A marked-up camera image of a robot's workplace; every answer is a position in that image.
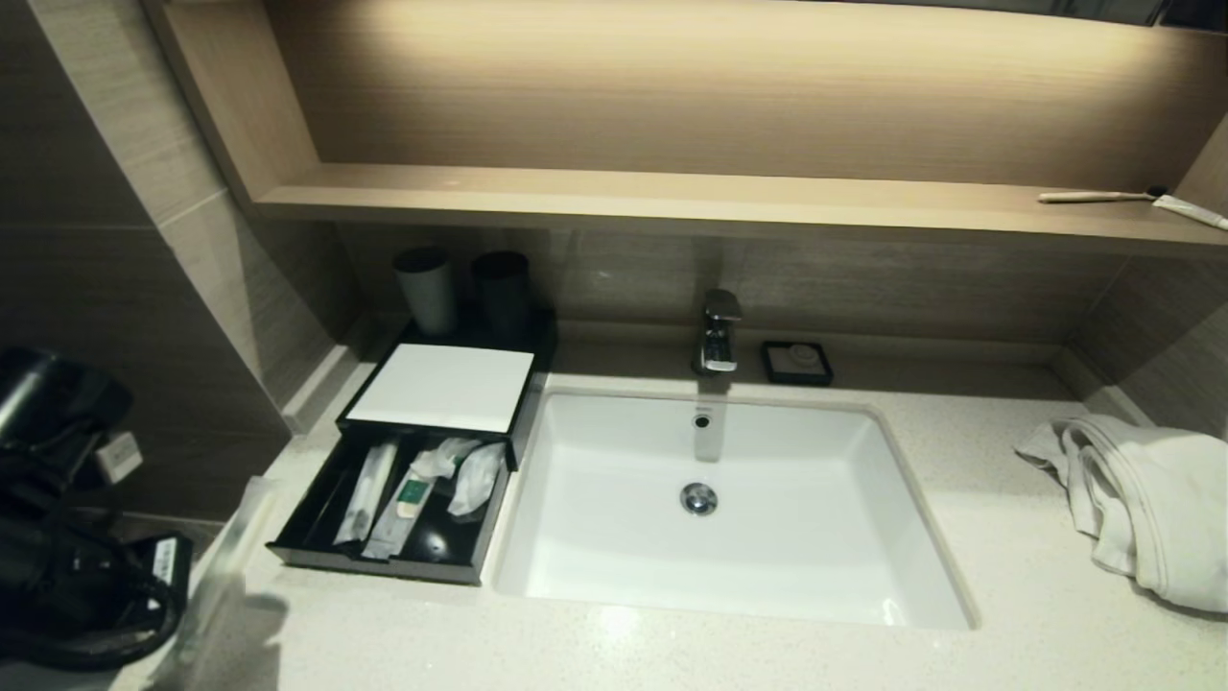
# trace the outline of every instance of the soap dish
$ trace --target soap dish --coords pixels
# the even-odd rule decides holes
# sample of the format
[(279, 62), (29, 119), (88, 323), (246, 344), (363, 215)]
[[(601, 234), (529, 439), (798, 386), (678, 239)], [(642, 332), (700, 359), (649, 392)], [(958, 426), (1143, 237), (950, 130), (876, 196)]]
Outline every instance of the soap dish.
[(772, 384), (798, 387), (831, 387), (835, 373), (823, 345), (768, 340), (763, 344), (764, 372)]

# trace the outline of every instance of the sink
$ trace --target sink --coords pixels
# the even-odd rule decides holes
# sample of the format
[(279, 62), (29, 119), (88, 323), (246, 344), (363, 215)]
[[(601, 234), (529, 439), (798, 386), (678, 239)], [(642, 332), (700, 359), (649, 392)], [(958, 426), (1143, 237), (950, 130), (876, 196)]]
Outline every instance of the sink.
[(873, 414), (576, 394), (543, 406), (497, 592), (970, 628)]

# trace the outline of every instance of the towel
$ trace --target towel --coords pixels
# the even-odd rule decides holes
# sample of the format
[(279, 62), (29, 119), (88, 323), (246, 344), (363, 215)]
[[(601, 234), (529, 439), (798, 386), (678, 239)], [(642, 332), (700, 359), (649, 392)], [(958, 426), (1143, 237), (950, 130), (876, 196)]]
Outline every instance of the towel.
[(1169, 603), (1228, 612), (1228, 443), (1109, 416), (1056, 420), (1016, 447), (1066, 487), (1092, 561)]

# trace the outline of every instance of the chrome faucet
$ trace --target chrome faucet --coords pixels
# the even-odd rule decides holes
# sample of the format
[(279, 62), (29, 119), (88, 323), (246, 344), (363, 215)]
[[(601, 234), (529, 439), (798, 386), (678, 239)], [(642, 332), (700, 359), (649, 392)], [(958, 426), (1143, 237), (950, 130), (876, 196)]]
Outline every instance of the chrome faucet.
[(709, 290), (704, 295), (704, 330), (691, 369), (700, 377), (716, 377), (738, 369), (733, 360), (733, 322), (742, 319), (738, 298), (728, 290)]

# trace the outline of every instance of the gray cup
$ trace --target gray cup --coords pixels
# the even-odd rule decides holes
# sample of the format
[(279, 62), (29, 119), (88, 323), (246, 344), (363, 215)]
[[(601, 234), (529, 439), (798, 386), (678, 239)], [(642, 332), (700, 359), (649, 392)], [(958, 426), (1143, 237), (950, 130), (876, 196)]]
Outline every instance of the gray cup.
[(457, 297), (447, 252), (438, 247), (406, 249), (397, 254), (392, 265), (418, 329), (425, 335), (456, 330)]

